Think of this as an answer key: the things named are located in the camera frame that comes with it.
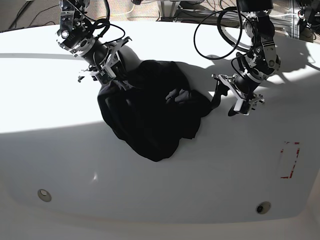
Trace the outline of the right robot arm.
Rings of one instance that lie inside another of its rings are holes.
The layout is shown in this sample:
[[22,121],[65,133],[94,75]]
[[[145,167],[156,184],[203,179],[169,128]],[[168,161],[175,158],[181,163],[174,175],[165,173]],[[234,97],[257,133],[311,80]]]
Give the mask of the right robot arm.
[[[120,49],[131,38],[126,36],[124,29],[110,23],[110,5],[107,0],[104,1],[106,16],[100,19],[87,16],[89,5],[89,0],[59,1],[61,13],[56,41],[62,49],[88,63],[88,68],[79,72],[78,82],[85,77],[91,77],[102,85],[113,80],[124,81],[127,71]],[[122,37],[101,42],[100,39],[110,27],[121,30]]]

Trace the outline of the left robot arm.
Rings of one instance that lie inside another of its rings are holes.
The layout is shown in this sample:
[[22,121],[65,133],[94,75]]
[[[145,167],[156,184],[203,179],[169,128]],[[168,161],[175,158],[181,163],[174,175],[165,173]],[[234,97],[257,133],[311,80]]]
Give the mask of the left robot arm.
[[[270,0],[239,0],[236,6],[223,9],[217,17],[217,29],[222,38],[238,51],[236,57],[238,68],[233,76],[219,74],[212,107],[216,108],[221,103],[221,97],[227,96],[232,91],[236,102],[228,112],[228,116],[237,114],[249,115],[257,103],[265,102],[261,94],[256,94],[255,89],[280,68],[281,59],[277,55],[274,42],[275,27],[270,20],[268,11],[273,9]],[[251,38],[251,47],[244,49],[238,43],[230,40],[223,32],[221,21],[228,13],[241,13],[244,20],[240,20],[240,27]]]

